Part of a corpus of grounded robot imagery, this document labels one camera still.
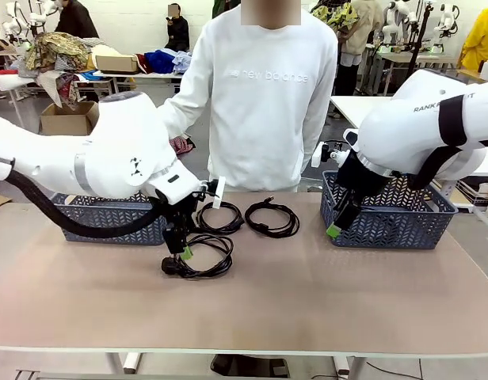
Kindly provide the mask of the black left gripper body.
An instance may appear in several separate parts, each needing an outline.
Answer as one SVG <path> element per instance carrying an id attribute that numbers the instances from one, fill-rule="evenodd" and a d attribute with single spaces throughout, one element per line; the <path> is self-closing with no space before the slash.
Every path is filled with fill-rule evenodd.
<path id="1" fill-rule="evenodd" d="M 191 234 L 196 231 L 193 214 L 196 212 L 199 201 L 197 196 L 189 194 L 176 204 L 170 204 L 166 196 L 158 189 L 155 190 L 155 194 L 158 197 L 160 215 L 168 223 L 171 222 L 176 227 L 180 227 L 185 234 Z"/>

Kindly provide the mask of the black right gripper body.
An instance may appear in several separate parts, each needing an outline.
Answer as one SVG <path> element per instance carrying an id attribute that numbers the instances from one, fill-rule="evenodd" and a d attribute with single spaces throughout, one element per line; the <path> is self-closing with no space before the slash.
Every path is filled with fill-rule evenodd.
<path id="1" fill-rule="evenodd" d="M 378 195 L 389 183 L 389 178 L 366 168 L 356 153 L 351 151 L 342 167 L 337 171 L 335 183 L 352 191 L 356 196 L 364 198 Z"/>

